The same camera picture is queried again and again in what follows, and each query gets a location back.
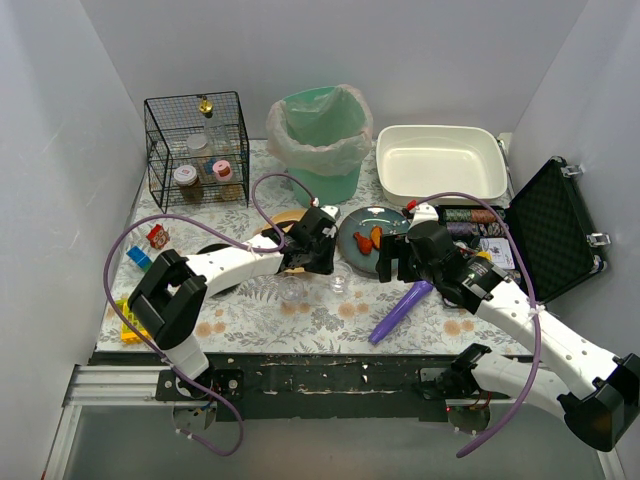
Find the pink lid spice jar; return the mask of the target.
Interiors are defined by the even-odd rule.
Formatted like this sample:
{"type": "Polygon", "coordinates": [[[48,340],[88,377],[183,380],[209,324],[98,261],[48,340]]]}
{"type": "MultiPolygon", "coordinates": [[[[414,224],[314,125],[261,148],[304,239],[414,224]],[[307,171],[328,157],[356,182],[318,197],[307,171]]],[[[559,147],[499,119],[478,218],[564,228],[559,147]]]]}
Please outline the pink lid spice jar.
{"type": "Polygon", "coordinates": [[[217,160],[212,165],[212,172],[219,185],[219,195],[224,201],[239,200],[243,188],[234,177],[231,164],[227,160],[217,160]]]}

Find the clear jar blue label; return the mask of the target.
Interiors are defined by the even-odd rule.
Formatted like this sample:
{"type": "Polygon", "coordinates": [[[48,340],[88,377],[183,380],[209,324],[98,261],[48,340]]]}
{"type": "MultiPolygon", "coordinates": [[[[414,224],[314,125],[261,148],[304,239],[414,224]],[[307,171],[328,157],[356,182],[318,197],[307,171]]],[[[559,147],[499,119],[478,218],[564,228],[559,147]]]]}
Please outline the clear jar blue label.
{"type": "Polygon", "coordinates": [[[207,136],[203,133],[191,134],[186,139],[186,146],[190,157],[195,162],[199,175],[202,177],[210,176],[212,174],[213,149],[207,136]]]}

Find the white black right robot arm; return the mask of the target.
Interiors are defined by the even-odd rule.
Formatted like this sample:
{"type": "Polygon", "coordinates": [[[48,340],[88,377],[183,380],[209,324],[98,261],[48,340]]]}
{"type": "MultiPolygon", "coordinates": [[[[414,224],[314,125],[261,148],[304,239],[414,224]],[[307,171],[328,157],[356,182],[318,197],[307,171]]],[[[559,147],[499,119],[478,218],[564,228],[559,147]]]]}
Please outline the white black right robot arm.
{"type": "Polygon", "coordinates": [[[610,452],[639,416],[639,357],[603,349],[571,330],[523,292],[490,260],[464,254],[439,222],[436,209],[413,201],[405,209],[404,234],[381,238],[376,271],[381,282],[425,280],[448,301],[509,334],[533,355],[519,366],[482,345],[460,354],[434,390],[467,395],[476,390],[514,397],[494,427],[464,447],[464,457],[495,435],[524,401],[563,418],[569,430],[595,450],[610,452]]]}

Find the brown jar white lid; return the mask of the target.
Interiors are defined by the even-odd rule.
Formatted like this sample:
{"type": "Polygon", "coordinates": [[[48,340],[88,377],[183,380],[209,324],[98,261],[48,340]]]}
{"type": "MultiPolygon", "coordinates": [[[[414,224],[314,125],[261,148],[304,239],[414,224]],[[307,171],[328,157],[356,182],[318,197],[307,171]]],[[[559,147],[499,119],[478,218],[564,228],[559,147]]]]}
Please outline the brown jar white lid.
{"type": "Polygon", "coordinates": [[[174,171],[173,178],[187,203],[198,204],[202,202],[204,190],[195,167],[181,165],[174,171]]]}

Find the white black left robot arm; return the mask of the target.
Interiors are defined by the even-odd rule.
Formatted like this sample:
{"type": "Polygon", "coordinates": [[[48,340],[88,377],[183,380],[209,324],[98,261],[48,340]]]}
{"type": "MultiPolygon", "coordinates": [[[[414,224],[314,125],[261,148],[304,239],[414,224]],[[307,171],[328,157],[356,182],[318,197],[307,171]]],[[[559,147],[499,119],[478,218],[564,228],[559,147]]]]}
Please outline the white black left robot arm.
{"type": "Polygon", "coordinates": [[[167,250],[129,295],[128,308],[169,364],[195,380],[210,369],[194,334],[204,300],[254,277],[295,268],[332,274],[339,214],[337,206],[313,206],[282,239],[268,229],[214,252],[182,256],[167,250]]]}

